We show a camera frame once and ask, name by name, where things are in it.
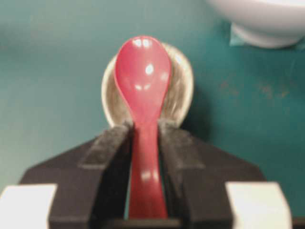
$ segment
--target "bowl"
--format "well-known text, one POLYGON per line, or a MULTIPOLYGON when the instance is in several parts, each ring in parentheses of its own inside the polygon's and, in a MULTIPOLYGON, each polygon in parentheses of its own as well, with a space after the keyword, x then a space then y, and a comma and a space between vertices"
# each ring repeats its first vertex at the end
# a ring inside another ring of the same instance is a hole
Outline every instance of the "bowl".
POLYGON ((207 0, 232 21, 246 43, 262 48, 293 45, 305 36, 304 0, 207 0))
MULTIPOLYGON (((194 78, 192 67, 185 55, 177 48, 162 43, 172 62, 172 76, 166 93, 161 117, 172 120, 180 126, 185 119, 193 98, 194 78)), ((114 81, 116 55, 108 63, 102 79, 102 106, 106 119, 111 127, 131 120, 114 81)))

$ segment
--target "table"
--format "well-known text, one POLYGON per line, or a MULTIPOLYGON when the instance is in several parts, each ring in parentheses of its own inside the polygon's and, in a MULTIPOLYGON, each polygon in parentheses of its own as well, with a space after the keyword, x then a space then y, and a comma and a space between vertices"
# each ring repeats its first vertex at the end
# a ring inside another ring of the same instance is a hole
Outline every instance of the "table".
POLYGON ((305 53, 230 47, 229 23, 201 0, 3 0, 0 190, 108 128, 103 70, 141 34, 176 46, 193 66, 182 127, 258 165, 304 216, 305 53))

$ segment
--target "white block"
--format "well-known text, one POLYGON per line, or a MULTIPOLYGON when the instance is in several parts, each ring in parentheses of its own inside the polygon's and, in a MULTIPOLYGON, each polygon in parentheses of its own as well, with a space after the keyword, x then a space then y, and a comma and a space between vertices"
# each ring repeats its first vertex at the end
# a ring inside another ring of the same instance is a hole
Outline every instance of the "white block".
POLYGON ((48 229, 56 184, 7 186, 0 196, 0 229, 48 229))
POLYGON ((233 229, 291 229, 289 205, 276 182, 226 182, 233 229))

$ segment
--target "bowl base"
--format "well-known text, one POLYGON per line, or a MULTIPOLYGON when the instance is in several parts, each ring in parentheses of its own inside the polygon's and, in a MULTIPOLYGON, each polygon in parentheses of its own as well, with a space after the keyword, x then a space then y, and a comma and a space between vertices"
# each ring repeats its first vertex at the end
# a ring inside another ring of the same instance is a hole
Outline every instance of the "bowl base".
POLYGON ((246 43, 261 48, 275 49, 296 44, 302 37, 279 37, 246 29, 243 26, 232 23, 232 31, 246 43))

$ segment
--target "plastic spoon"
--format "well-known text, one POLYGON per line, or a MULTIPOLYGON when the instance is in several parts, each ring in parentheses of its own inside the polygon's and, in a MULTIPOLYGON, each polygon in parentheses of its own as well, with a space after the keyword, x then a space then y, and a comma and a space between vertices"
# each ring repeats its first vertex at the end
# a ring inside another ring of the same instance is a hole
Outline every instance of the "plastic spoon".
POLYGON ((171 76, 171 62, 159 41, 149 36, 128 40, 119 50, 115 82, 133 122, 129 218, 166 218, 158 162, 158 127, 171 76))

